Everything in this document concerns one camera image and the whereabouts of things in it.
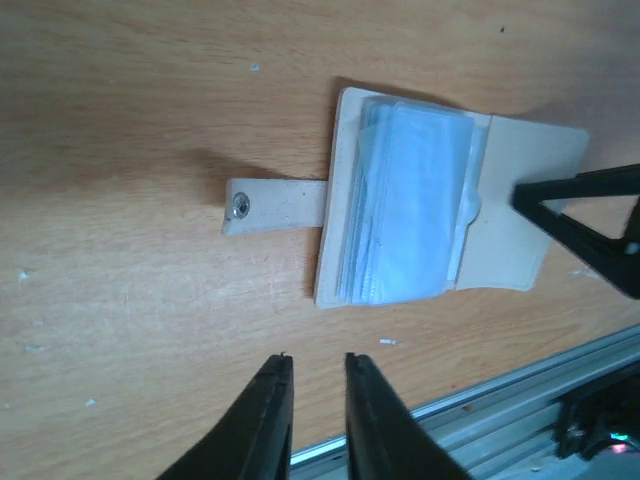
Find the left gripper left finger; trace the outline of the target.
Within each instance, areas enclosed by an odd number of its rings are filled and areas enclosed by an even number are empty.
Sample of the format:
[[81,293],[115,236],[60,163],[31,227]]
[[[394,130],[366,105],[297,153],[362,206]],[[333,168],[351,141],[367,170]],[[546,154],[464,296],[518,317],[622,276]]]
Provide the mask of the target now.
[[287,479],[293,429],[293,358],[270,356],[216,425],[161,479]]

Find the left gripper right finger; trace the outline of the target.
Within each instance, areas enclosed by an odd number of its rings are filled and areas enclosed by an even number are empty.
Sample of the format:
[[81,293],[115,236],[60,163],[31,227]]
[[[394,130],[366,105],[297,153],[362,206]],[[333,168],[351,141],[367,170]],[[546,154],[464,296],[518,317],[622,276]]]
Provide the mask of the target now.
[[351,479],[468,479],[418,425],[367,355],[348,353],[346,444]]

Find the beige card holder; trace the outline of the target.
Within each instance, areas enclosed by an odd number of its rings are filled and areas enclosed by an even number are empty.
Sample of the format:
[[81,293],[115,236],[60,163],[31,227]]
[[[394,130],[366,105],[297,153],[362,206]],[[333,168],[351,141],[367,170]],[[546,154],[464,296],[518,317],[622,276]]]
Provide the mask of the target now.
[[222,230],[320,228],[321,309],[528,291],[550,238],[511,207],[513,188],[575,176],[588,142],[577,128],[347,87],[328,179],[230,179]]

